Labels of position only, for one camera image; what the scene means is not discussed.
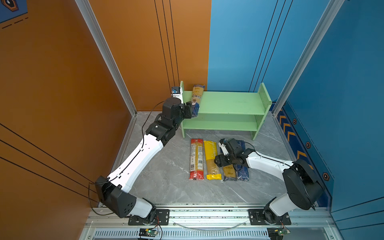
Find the dark blue portrait spaghetti bag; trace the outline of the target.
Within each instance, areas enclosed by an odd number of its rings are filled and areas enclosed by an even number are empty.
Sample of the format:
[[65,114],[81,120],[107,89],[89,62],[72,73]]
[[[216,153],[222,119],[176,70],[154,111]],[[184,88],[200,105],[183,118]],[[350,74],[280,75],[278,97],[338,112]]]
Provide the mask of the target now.
[[236,181],[237,175],[233,165],[228,165],[228,161],[225,160],[225,155],[220,159],[221,168],[223,171],[223,181]]

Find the blue yellow spaghetti bag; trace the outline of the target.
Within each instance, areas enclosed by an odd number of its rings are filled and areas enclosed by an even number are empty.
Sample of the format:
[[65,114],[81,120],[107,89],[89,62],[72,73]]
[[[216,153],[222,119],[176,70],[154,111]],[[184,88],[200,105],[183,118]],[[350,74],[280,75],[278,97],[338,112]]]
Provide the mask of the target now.
[[200,103],[205,90],[205,85],[194,85],[192,90],[192,117],[197,117],[200,109]]

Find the red white spaghetti bag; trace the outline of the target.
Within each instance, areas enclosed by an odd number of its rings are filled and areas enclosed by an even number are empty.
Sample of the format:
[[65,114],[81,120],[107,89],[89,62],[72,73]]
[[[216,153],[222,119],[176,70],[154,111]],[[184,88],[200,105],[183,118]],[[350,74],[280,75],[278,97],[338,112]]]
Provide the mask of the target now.
[[190,180],[204,180],[204,141],[191,139]]

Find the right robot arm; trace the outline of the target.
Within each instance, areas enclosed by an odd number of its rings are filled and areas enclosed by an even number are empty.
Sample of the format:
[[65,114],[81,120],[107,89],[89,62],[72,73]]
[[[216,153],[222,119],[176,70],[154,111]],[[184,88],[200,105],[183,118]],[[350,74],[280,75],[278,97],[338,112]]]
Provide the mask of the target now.
[[325,186],[315,171],[304,160],[288,161],[269,157],[255,149],[243,149],[235,139],[221,139],[222,153],[215,157],[218,167],[239,165],[273,175],[286,186],[286,193],[269,201],[261,219],[269,225],[279,224],[285,214],[300,208],[309,210],[322,196]]

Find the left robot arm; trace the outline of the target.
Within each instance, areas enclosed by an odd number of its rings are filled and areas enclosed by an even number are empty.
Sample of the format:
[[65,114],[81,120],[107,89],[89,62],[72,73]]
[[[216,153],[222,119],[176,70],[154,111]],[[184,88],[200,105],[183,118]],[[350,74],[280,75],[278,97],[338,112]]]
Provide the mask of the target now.
[[120,218],[137,216],[147,223],[156,217],[156,206],[148,200],[130,194],[136,179],[150,162],[173,138],[185,119],[192,118],[192,103],[171,97],[162,102],[163,110],[147,130],[142,130],[143,139],[106,178],[100,176],[94,183],[99,201]]

